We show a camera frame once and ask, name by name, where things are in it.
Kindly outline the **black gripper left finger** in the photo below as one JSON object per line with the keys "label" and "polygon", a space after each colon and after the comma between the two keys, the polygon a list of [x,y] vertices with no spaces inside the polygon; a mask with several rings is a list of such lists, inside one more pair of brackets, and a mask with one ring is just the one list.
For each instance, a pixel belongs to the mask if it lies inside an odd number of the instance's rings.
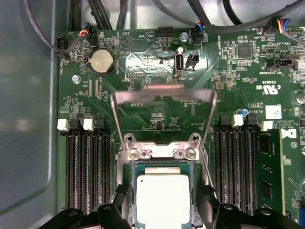
{"label": "black gripper left finger", "polygon": [[55,229],[89,229],[99,226],[101,229],[130,229],[127,220],[129,189],[118,185],[112,203],[103,204],[96,211],[85,215],[80,209],[70,208],[53,217]]}

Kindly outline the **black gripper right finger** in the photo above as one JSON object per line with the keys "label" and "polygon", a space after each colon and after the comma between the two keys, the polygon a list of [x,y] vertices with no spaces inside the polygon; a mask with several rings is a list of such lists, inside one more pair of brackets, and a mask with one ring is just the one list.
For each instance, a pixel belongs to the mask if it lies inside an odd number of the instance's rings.
{"label": "black gripper right finger", "polygon": [[269,208],[258,208],[248,215],[233,204],[220,203],[214,188],[197,189],[197,208],[207,229],[301,229],[302,226]]}

